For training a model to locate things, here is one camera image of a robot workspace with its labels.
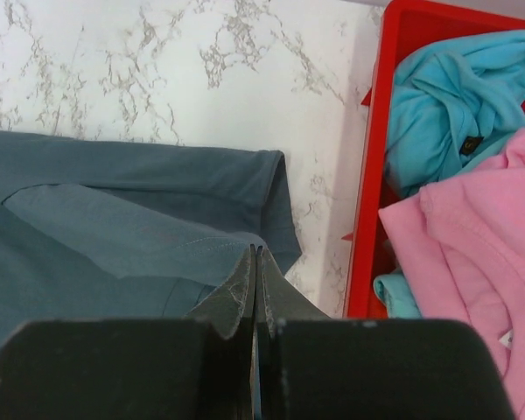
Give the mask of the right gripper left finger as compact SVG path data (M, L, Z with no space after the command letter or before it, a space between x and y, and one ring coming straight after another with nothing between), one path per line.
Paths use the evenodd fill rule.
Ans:
M182 318L49 320L0 347L0 419L251 419L255 253Z

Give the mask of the dark blue-grey t shirt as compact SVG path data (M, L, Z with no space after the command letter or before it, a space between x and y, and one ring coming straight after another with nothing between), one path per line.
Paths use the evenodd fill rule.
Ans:
M30 320L182 316L259 246L301 256L278 150L0 131L0 346Z

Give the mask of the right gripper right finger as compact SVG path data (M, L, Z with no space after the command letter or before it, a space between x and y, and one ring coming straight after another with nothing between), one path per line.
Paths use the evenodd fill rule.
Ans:
M511 419L480 336L443 319L334 319L256 253L262 419Z

